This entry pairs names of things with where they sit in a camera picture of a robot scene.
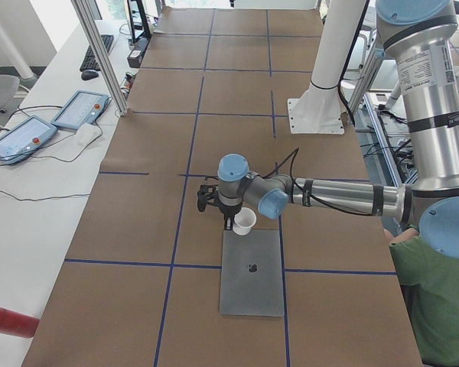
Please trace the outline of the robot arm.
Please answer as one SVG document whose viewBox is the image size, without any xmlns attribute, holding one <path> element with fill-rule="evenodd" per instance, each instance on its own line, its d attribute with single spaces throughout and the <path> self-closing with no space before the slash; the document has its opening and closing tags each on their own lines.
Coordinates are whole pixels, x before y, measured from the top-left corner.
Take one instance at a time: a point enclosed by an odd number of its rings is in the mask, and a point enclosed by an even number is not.
<svg viewBox="0 0 459 367">
<path fill-rule="evenodd" d="M 238 154 L 224 156 L 210 191 L 227 228 L 244 203 L 270 219 L 289 203 L 356 216 L 388 216 L 413 223 L 437 253 L 459 258 L 459 99 L 450 37 L 457 29 L 452 1 L 378 1 L 377 31 L 394 59 L 415 157 L 412 185 L 260 176 Z"/>
</svg>

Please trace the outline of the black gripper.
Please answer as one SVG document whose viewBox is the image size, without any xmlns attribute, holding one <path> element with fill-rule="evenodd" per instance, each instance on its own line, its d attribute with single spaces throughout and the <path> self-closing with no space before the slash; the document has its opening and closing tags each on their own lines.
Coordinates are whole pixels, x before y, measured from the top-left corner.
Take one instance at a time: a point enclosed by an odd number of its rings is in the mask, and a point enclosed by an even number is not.
<svg viewBox="0 0 459 367">
<path fill-rule="evenodd" d="M 234 216 L 241 211 L 242 206 L 242 202 L 239 202 L 236 205 L 226 205 L 223 202 L 219 202 L 218 207 L 220 212 L 223 214 L 225 230 L 233 229 Z"/>
</svg>

